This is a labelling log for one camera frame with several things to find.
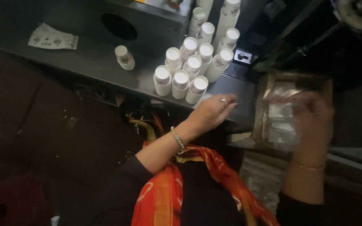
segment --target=thin bracelet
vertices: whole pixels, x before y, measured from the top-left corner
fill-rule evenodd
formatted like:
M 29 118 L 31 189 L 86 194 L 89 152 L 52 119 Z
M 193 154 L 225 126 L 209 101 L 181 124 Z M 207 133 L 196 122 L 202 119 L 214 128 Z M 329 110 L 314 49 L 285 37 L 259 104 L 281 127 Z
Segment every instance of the thin bracelet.
M 185 150 L 186 150 L 186 149 L 185 149 L 185 146 L 184 146 L 183 143 L 181 142 L 180 137 L 178 136 L 178 134 L 175 132 L 174 126 L 171 127 L 171 131 L 173 131 L 174 138 L 175 138 L 175 140 L 177 141 L 178 146 L 181 147 L 181 150 L 185 151 Z
M 303 166 L 303 165 L 301 165 L 301 164 L 299 164 L 299 163 L 297 163 L 297 162 L 295 162 L 295 161 L 291 161 L 291 162 L 292 162 L 294 165 L 296 165 L 296 166 L 298 166 L 298 167 L 300 167 L 300 168 L 306 169 L 306 170 L 319 171 L 319 170 L 325 169 L 325 166 L 320 167 L 320 168 L 309 168 L 309 167 L 305 167 L 305 166 Z

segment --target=red scarf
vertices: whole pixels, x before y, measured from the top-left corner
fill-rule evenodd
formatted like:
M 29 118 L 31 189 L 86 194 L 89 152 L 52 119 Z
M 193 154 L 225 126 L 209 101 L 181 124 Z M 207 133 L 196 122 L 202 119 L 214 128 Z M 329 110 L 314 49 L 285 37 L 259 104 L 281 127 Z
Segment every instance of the red scarf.
M 176 158 L 178 162 L 205 162 L 212 178 L 231 193 L 238 211 L 244 212 L 249 226 L 258 225 L 259 220 L 268 226 L 279 225 L 270 211 L 241 181 L 238 173 L 215 150 L 188 145 L 187 150 L 179 153 Z M 181 174 L 175 165 L 168 163 L 142 188 L 135 204 L 131 226 L 179 226 L 182 200 Z

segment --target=round hole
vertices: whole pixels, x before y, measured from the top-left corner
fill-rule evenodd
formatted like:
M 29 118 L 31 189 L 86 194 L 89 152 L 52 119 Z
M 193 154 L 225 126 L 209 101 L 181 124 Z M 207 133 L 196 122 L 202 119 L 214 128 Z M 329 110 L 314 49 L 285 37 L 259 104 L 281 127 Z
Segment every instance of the round hole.
M 138 38 L 138 32 L 135 27 L 126 19 L 117 15 L 104 13 L 101 16 L 103 25 L 111 34 L 128 41 Z
M 6 217 L 8 214 L 8 208 L 5 203 L 0 204 L 0 217 Z

